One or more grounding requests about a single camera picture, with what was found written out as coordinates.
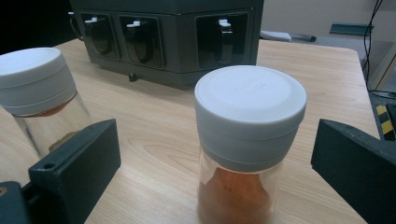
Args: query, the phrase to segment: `glass jar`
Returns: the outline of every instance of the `glass jar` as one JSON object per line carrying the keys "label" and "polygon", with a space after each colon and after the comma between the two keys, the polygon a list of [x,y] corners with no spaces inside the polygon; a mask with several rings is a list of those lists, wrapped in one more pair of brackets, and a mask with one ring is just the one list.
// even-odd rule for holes
{"label": "glass jar", "polygon": [[270,223],[283,159],[304,118],[306,93],[273,69],[220,68],[195,87],[202,223]]}
{"label": "glass jar", "polygon": [[23,49],[0,56],[0,105],[41,159],[92,124],[58,49]]}

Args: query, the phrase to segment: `yellow and black tape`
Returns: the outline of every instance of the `yellow and black tape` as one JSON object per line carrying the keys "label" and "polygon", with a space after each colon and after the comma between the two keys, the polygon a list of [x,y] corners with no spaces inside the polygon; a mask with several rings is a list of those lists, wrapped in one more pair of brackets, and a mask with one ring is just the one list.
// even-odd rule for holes
{"label": "yellow and black tape", "polygon": [[390,121],[387,107],[384,105],[378,105],[376,107],[376,113],[378,114],[379,122],[381,123],[382,134],[384,134],[385,140],[396,141],[395,130]]}

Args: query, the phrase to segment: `white lid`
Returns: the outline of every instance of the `white lid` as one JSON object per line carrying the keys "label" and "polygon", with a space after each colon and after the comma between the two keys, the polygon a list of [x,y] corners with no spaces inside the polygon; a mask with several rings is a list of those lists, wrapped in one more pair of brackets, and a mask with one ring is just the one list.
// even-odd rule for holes
{"label": "white lid", "polygon": [[58,49],[23,49],[0,55],[0,105],[13,115],[52,109],[76,92]]}
{"label": "white lid", "polygon": [[286,156],[304,118],[306,93],[284,73],[241,65],[202,77],[195,100],[205,152],[226,168],[254,172]]}

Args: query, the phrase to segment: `black cable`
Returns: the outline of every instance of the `black cable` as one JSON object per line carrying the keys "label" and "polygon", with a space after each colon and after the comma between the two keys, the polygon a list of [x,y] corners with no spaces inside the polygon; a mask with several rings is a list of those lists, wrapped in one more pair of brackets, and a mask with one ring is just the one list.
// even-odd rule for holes
{"label": "black cable", "polygon": [[[366,89],[367,89],[368,92],[370,92],[372,95],[375,95],[375,96],[396,100],[395,97],[378,94],[378,93],[386,93],[388,95],[396,95],[396,92],[371,90],[370,84],[369,84],[370,52],[371,52],[371,43],[372,43],[372,26],[373,26],[373,20],[374,20],[375,14],[379,10],[379,7],[382,5],[382,2],[383,2],[383,0],[376,0],[375,8],[373,10],[372,17],[370,19],[370,22],[369,22],[367,28],[366,28],[366,32],[364,33],[364,40],[363,41],[364,41],[364,50],[365,50],[365,53],[366,53],[366,62],[364,63],[364,66],[363,66],[362,70],[364,71],[364,69],[367,66],[367,76],[366,76],[365,82],[366,82]],[[366,36],[369,36],[369,47],[368,48],[367,48],[367,45],[366,45]]]}

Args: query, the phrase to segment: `wooden tabletop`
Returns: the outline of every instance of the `wooden tabletop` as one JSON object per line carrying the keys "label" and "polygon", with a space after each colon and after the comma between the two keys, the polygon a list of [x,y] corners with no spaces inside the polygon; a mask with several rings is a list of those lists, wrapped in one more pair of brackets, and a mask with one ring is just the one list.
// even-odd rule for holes
{"label": "wooden tabletop", "polygon": [[[198,223],[193,91],[131,83],[90,63],[78,40],[57,48],[93,118],[116,119],[118,125],[122,165],[87,223]],[[358,54],[261,40],[257,65],[295,77],[308,94],[304,121],[284,162],[275,223],[365,223],[310,165],[319,119],[378,137]],[[25,185],[37,156],[3,108],[0,120],[0,182]]]}

